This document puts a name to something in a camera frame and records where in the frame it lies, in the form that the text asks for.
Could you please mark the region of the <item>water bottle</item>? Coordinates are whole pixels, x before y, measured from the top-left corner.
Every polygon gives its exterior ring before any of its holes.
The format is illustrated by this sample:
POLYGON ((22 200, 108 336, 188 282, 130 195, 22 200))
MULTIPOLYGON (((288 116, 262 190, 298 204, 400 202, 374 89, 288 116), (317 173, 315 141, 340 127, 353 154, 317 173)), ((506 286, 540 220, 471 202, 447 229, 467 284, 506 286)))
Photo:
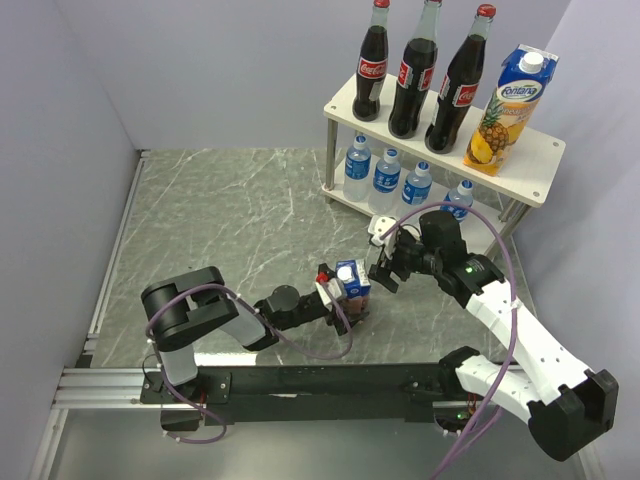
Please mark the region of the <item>water bottle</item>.
POLYGON ((473 205, 473 183, 470 180, 462 180, 456 187, 448 191, 444 197, 444 202, 448 205, 441 205, 441 211, 451 213, 458 222, 462 222, 467 214, 467 207, 473 205))
POLYGON ((400 215, 403 216, 421 206, 428 198, 431 186, 430 165, 421 161, 405 179, 400 201, 400 215))
POLYGON ((371 150, 363 134, 355 136, 345 157, 345 177, 343 193, 346 199, 359 202, 367 194, 367 177, 371 165, 371 150))
POLYGON ((368 206, 374 214, 386 214, 392 207, 399 183, 401 166, 398 151, 387 148, 375 166, 368 206))

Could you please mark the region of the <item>cola bottle shelved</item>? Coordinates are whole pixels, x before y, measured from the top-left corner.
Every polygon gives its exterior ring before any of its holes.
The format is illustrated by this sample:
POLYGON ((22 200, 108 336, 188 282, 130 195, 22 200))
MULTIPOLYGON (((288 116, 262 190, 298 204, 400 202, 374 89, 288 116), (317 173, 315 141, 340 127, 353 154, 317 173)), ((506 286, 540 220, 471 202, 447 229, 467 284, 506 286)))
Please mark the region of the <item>cola bottle shelved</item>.
POLYGON ((486 42, 497 9, 478 6, 464 42, 451 60, 439 90, 425 146, 434 153, 449 153, 475 98, 482 77, 486 42))
POLYGON ((406 44, 388 120, 390 133, 400 139, 414 136, 433 78, 438 55, 437 25, 441 1, 425 1, 420 20, 406 44))
POLYGON ((388 67, 387 20, 390 2, 375 0, 369 28, 360 47, 356 70, 356 95, 352 112, 362 121, 375 120, 388 67))

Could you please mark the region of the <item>dark juice carton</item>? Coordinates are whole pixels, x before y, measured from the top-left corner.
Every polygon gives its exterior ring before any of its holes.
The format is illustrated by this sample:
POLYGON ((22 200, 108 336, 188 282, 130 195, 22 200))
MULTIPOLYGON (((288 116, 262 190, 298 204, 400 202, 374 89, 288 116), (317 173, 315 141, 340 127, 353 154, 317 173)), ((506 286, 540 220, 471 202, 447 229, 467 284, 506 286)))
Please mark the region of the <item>dark juice carton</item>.
POLYGON ((351 324, 364 320, 369 314, 371 283, 364 259, 339 261, 336 276, 342 282, 346 297, 340 301, 351 324))

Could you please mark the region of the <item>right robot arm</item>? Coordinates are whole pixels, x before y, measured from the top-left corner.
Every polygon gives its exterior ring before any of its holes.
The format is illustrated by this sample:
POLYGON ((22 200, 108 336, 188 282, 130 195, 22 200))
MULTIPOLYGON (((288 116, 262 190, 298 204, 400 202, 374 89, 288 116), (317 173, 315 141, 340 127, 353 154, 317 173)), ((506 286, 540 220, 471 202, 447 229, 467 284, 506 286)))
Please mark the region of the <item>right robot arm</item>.
POLYGON ((537 445, 565 461, 614 424, 619 384, 571 354, 517 297, 513 284, 486 256, 468 252, 447 211, 428 211, 413 233, 403 221, 376 215, 368 232, 381 254, 369 276, 390 292, 413 274, 432 276, 440 289, 479 320, 521 370, 499 366, 471 347, 440 362, 439 387, 460 399, 478 394, 522 420, 537 445))

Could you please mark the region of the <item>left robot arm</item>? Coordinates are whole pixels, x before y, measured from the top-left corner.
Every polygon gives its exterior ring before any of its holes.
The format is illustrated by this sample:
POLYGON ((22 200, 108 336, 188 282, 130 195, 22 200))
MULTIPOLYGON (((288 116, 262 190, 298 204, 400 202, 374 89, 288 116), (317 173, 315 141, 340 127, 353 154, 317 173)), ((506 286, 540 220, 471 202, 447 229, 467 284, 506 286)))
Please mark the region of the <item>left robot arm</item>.
POLYGON ((164 389, 179 402, 199 392, 193 344, 215 330, 248 351, 261 351, 281 341, 285 330, 324 319, 342 336, 368 315, 368 296, 325 264, 318 268, 314 290, 306 295, 281 285, 251 305, 226 287, 219 269, 210 266, 146 287, 141 302, 148 319, 145 335, 166 376, 164 389))

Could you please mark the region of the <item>blue juice carton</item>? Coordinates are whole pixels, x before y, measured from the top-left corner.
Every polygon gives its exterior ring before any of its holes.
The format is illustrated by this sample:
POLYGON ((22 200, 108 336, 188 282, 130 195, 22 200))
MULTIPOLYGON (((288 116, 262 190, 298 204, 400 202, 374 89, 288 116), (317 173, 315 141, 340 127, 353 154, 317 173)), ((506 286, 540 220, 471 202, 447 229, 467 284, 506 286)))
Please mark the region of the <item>blue juice carton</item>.
POLYGON ((507 56, 468 143, 466 166, 490 176, 499 173, 551 82, 558 60, 555 54, 525 44, 507 56))

